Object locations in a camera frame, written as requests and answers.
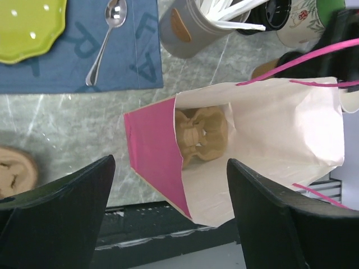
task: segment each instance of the blue placemat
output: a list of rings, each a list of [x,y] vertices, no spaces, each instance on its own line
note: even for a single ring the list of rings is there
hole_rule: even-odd
[[[14,65],[0,64],[0,94],[163,87],[157,0],[127,0],[126,22],[111,32],[97,85],[85,85],[108,29],[104,17],[107,3],[67,0],[66,29],[48,53]]]

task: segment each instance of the table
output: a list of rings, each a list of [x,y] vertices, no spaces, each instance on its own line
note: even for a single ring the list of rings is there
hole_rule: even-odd
[[[161,15],[171,0],[158,1]],[[287,51],[276,33],[243,36],[235,32],[187,60],[162,48],[163,89],[0,95],[0,145],[32,154],[39,165],[40,185],[113,154],[117,168],[108,206],[162,201],[130,169],[123,113],[180,91],[247,80],[256,66]]]

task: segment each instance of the gray container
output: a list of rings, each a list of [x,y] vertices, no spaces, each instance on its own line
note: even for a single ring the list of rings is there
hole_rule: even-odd
[[[250,12],[236,18],[245,21]],[[212,24],[202,14],[195,0],[174,0],[159,23],[163,47],[178,58],[191,58],[209,44],[233,32]]]

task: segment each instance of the spoon bowl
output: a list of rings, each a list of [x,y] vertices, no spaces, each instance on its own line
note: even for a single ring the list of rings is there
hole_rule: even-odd
[[[86,76],[86,85],[94,86],[97,83],[99,74],[99,67],[101,64],[102,56],[105,51],[105,47],[110,36],[112,29],[122,26],[127,17],[127,3],[126,0],[110,0],[105,9],[105,19],[108,24],[108,31],[105,39],[103,40],[99,54],[96,57],[94,64],[92,65],[88,75]]]

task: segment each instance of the yellow-green plate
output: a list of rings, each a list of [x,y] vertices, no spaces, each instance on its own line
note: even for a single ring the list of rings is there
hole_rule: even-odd
[[[0,62],[49,51],[65,29],[65,12],[66,0],[0,0]]]

